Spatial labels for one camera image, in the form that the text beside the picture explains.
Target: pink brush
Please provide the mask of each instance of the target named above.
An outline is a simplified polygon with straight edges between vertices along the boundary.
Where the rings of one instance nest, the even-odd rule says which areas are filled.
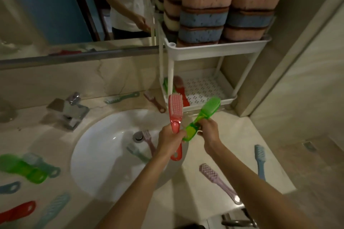
[[[163,106],[161,106],[161,104],[157,101],[157,99],[155,99],[155,97],[149,91],[144,92],[144,97],[146,97],[147,100],[152,102],[160,111],[160,113],[166,112],[166,109]]]
[[[233,189],[229,188],[225,184],[225,182],[223,182],[222,179],[220,179],[219,175],[214,170],[212,170],[210,166],[208,166],[206,163],[203,163],[202,165],[200,165],[200,172],[212,183],[215,183],[219,187],[221,187],[223,191],[225,191],[229,195],[229,197],[234,201],[234,203],[236,203],[237,205],[242,204],[237,193]]]
[[[147,142],[147,144],[148,144],[148,146],[149,146],[149,149],[150,149],[150,151],[151,151],[151,154],[152,154],[152,156],[153,156],[154,153],[155,153],[155,147],[154,147],[154,145],[153,145],[153,143],[152,143],[152,137],[150,136],[150,133],[149,133],[148,130],[143,130],[143,131],[142,131],[142,134],[143,134],[143,136],[144,136],[144,141]]]
[[[180,76],[174,76],[173,84],[174,84],[174,88],[176,92],[178,92],[179,94],[183,96],[183,106],[184,107],[190,106],[190,103],[187,100],[187,97],[185,96],[185,88],[184,88],[183,79]]]
[[[172,126],[173,133],[178,133],[180,129],[180,123],[183,118],[183,97],[180,94],[174,93],[169,97],[169,113],[170,122]],[[182,159],[182,144],[179,145],[177,151],[177,156],[171,156],[174,161],[179,161]]]

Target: floor drain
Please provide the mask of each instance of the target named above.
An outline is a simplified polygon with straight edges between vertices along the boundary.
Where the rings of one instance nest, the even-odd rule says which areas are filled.
[[[306,147],[306,149],[308,149],[308,151],[316,152],[316,148],[313,146],[312,142],[307,141],[307,142],[303,143],[303,145]]]

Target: faucet handle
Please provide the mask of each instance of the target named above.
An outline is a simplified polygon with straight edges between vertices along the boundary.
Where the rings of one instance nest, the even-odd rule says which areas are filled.
[[[71,94],[70,96],[68,96],[66,101],[68,101],[70,103],[70,105],[78,104],[79,101],[81,101],[80,93],[79,92],[75,92],[75,93]]]

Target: tiled floor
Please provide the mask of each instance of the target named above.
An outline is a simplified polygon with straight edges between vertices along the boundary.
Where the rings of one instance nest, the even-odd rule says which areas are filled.
[[[344,152],[326,135],[273,150],[297,191],[288,195],[319,228],[343,228]]]

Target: blue sponge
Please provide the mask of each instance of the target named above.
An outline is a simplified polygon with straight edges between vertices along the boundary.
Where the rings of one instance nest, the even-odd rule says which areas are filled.
[[[182,8],[180,24],[187,27],[223,26],[226,22],[228,7],[218,9]]]
[[[273,11],[248,12],[229,11],[226,24],[232,27],[267,27],[273,18]]]
[[[217,42],[220,40],[222,27],[188,28],[181,26],[178,38],[186,43]]]

